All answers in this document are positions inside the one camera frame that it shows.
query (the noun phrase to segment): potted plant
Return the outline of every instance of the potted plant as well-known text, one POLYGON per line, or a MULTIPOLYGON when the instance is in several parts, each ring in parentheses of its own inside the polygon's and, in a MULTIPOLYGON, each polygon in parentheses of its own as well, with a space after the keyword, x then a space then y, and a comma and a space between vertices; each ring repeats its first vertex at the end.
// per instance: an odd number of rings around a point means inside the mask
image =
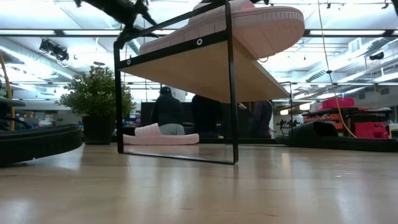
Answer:
MULTIPOLYGON (((108 67, 91 67, 89 74, 81 72, 64 89, 55 103, 65 105, 81 116, 84 125, 86 144, 109 144, 116 118, 115 84, 113 71, 108 67)), ((123 116, 128 118, 134 109, 130 89, 122 85, 123 116)))

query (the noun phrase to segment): ceiling light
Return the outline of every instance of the ceiling light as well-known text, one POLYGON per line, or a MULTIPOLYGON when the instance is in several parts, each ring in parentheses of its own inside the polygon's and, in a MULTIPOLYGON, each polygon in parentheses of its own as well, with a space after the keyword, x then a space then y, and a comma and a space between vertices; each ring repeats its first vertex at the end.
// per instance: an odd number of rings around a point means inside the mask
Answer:
POLYGON ((337 85, 361 85, 361 86, 365 86, 365 85, 374 85, 373 83, 337 83, 337 85))
POLYGON ((398 83, 378 83, 378 85, 398 85, 398 83))
POLYGON ((281 110, 280 115, 288 115, 289 111, 288 110, 281 110))
POLYGON ((311 103, 305 103, 303 105, 300 105, 300 110, 310 110, 311 109, 311 103))
POLYGON ((64 30, 65 35, 119 35, 120 30, 64 30))
POLYGON ((331 98, 331 97, 333 97, 333 96, 335 96, 334 93, 326 93, 326 94, 317 96, 317 98, 318 98, 318 99, 327 99, 327 98, 331 98))
POLYGON ((355 93, 356 91, 359 90, 363 90, 365 87, 359 87, 359 88, 355 88, 353 90, 348 90, 347 92, 345 92, 344 94, 350 94, 350 93, 355 93))
POLYGON ((0 35, 55 35, 54 30, 0 29, 0 35))
MULTIPOLYGON (((323 35, 382 35, 384 30, 324 30, 323 35)), ((310 35, 322 35, 321 30, 311 30, 310 35)))

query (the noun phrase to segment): black plant pot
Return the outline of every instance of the black plant pot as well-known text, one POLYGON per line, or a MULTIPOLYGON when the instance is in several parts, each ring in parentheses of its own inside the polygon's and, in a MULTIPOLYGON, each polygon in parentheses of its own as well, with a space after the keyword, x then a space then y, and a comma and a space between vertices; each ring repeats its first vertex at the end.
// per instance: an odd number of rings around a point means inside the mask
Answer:
POLYGON ((106 145, 111 143, 115 118, 112 117, 83 117, 85 143, 92 145, 106 145))

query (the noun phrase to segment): black cap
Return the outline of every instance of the black cap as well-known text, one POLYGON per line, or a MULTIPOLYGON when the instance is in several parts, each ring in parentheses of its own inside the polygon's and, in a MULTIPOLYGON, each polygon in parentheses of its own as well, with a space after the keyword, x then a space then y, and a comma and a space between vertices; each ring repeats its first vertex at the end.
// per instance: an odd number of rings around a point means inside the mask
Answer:
POLYGON ((171 94, 172 93, 172 89, 170 89, 170 87, 168 86, 163 86, 160 89, 160 94, 171 94))

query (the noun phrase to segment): yellow cable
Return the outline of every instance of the yellow cable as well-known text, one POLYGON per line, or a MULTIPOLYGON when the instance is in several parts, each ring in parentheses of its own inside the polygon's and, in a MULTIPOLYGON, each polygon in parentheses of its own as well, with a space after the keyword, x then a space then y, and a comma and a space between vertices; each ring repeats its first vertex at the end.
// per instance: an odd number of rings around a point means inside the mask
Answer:
MULTIPOLYGON (((328 61, 328 55, 326 53, 326 46, 325 46, 325 37, 323 35, 323 24, 322 24, 322 16, 321 16, 321 4, 318 0, 318 15, 319 15, 319 22, 321 24, 321 33, 322 33, 322 42, 323 42, 323 51, 325 53, 325 59, 326 59, 326 66, 328 67, 328 71, 330 71, 329 69, 329 61, 328 61)), ((330 78, 330 83, 331 83, 331 88, 335 94, 335 98, 336 98, 336 103, 337 103, 337 109, 338 109, 338 114, 340 115, 340 121, 341 123, 343 123, 344 128, 347 130, 347 132, 352 135, 352 137, 356 138, 355 134, 351 132, 351 130, 347 127, 346 123, 344 122, 343 119, 343 115, 341 114, 341 110, 340 110, 340 104, 338 103, 338 97, 336 94, 336 90, 335 90, 335 86, 333 84, 333 80, 331 79, 331 73, 328 72, 329 74, 329 78, 330 78)))
MULTIPOLYGON (((4 72, 4 79, 6 80, 7 96, 8 96, 9 100, 12 100, 12 91, 11 91, 11 87, 10 87, 10 81, 8 80, 6 64, 4 63, 4 59, 2 57, 1 51, 0 51, 0 63, 1 63, 2 70, 4 72)), ((11 107, 10 114, 11 114, 11 118, 15 118, 15 110, 14 110, 13 106, 11 107)), ((10 130, 13 131, 14 129, 15 129, 15 122, 11 121, 10 130)))

